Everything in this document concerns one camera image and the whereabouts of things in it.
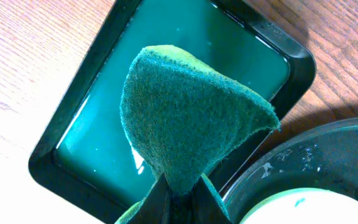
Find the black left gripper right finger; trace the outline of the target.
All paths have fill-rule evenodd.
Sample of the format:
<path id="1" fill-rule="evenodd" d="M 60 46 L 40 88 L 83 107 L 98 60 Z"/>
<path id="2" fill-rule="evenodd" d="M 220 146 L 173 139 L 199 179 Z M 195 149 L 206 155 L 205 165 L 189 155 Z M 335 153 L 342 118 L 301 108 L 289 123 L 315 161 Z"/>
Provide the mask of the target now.
<path id="1" fill-rule="evenodd" d="M 202 177 L 192 190 L 191 202 L 194 224 L 231 224 Z"/>

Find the green scouring sponge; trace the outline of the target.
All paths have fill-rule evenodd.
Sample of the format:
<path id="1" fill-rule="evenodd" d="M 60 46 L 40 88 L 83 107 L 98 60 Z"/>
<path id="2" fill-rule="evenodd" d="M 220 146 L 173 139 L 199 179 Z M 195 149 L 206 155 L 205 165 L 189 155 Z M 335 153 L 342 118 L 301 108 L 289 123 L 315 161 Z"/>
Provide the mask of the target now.
<path id="1" fill-rule="evenodd" d="M 153 186 L 165 175 L 170 223 L 193 223 L 191 194 L 200 177 L 230 220 L 206 170 L 253 134 L 280 127 L 262 96 L 174 45 L 138 53 L 124 83 L 120 117 L 131 148 L 152 170 Z M 119 223 L 127 223 L 148 194 Z"/>

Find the light green front plate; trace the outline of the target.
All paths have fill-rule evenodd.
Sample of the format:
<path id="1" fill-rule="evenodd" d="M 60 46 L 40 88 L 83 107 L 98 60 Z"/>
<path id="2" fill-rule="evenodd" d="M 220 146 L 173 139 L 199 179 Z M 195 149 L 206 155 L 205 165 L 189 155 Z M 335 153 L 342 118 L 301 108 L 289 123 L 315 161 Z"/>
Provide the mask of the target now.
<path id="1" fill-rule="evenodd" d="M 240 224 L 358 224 L 358 201 L 330 190 L 291 189 L 259 202 Z"/>

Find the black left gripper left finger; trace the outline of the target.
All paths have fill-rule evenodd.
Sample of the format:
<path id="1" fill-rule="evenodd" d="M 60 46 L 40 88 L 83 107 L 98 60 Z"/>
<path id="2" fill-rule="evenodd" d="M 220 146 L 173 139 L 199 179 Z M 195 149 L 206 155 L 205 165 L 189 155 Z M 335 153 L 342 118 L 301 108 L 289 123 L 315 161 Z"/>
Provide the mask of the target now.
<path id="1" fill-rule="evenodd" d="M 170 188 L 162 174 L 127 224 L 169 224 Z"/>

